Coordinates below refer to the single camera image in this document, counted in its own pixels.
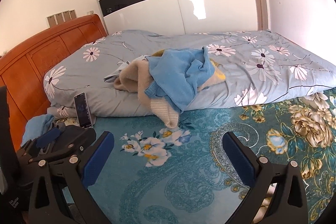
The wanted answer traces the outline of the light blue fleece pants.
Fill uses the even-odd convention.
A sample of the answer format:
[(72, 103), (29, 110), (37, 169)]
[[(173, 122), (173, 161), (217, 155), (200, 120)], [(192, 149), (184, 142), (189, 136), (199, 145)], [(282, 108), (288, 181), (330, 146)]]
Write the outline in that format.
[(164, 98), (179, 114), (195, 99), (198, 88), (213, 76), (208, 50), (170, 49), (162, 57), (148, 56), (153, 82), (145, 90), (150, 99)]

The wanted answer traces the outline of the wall switch panel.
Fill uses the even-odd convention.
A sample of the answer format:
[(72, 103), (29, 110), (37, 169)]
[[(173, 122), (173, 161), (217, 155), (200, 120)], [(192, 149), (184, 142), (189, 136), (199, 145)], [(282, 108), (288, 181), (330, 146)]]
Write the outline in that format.
[(47, 17), (47, 23), (49, 25), (49, 28), (57, 26), (59, 24), (63, 24), (65, 22), (68, 22), (72, 19), (76, 19), (76, 11), (75, 10), (68, 10), (68, 11), (63, 11), (51, 16)]

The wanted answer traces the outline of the olive green knit garment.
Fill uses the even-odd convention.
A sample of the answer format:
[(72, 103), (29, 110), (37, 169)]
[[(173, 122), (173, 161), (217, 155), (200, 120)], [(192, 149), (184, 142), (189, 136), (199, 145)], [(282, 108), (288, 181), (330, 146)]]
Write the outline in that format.
[(162, 55), (164, 54), (165, 50), (160, 50), (160, 51), (157, 51), (155, 53), (153, 53), (151, 55), (151, 57), (162, 57)]

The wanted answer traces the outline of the black smartphone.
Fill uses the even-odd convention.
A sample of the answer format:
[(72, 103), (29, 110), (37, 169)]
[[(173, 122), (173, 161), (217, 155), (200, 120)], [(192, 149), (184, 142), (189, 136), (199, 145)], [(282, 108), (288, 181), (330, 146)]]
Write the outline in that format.
[(80, 127), (89, 128), (93, 126), (91, 113), (85, 93), (74, 96), (75, 110)]

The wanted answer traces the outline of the beige knit sweater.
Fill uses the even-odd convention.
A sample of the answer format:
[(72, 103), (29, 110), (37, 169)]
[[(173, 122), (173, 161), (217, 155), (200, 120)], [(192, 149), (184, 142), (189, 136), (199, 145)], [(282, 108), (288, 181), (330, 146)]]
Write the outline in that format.
[(208, 57), (148, 57), (122, 69), (113, 85), (137, 93), (141, 105), (173, 128), (199, 91), (225, 80), (225, 74)]

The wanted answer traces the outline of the orange wooden headboard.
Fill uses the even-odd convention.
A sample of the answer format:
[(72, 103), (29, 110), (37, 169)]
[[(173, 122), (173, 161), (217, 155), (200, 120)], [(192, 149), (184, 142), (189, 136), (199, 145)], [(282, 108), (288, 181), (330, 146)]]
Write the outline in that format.
[(21, 146), (29, 119), (45, 114), (48, 100), (43, 77), (86, 43), (106, 36), (98, 15), (86, 15), (48, 28), (1, 57), (1, 85), (7, 87), (10, 132), (15, 150)]

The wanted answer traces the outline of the light blue cloth by headboard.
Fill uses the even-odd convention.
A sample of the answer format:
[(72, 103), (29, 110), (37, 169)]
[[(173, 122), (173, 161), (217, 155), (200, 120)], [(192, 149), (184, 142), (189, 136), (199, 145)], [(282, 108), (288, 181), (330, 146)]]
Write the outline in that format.
[(21, 145), (45, 134), (51, 129), (53, 121), (54, 116), (52, 114), (43, 114), (31, 118), (26, 124)]

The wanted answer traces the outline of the teal floral plush blanket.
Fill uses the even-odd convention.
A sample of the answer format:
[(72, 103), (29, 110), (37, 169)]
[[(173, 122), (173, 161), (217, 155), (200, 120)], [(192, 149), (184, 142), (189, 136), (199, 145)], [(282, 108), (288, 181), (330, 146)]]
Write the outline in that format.
[(248, 193), (222, 150), (232, 131), (257, 156), (296, 161), (315, 221), (335, 194), (335, 90), (264, 105), (182, 114), (175, 129), (155, 116), (99, 118), (114, 135), (90, 194), (112, 223), (224, 223)]

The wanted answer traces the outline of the grey-blue floral duvet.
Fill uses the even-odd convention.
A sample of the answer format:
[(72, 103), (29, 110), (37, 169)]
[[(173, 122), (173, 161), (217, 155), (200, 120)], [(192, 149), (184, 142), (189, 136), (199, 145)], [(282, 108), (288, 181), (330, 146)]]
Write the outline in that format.
[(97, 117), (149, 115), (136, 92), (117, 87), (128, 69), (146, 62), (151, 99), (185, 110), (230, 108), (310, 96), (335, 87), (335, 66), (272, 31), (163, 36), (116, 32), (85, 44), (44, 77), (48, 113), (76, 116), (85, 96)]

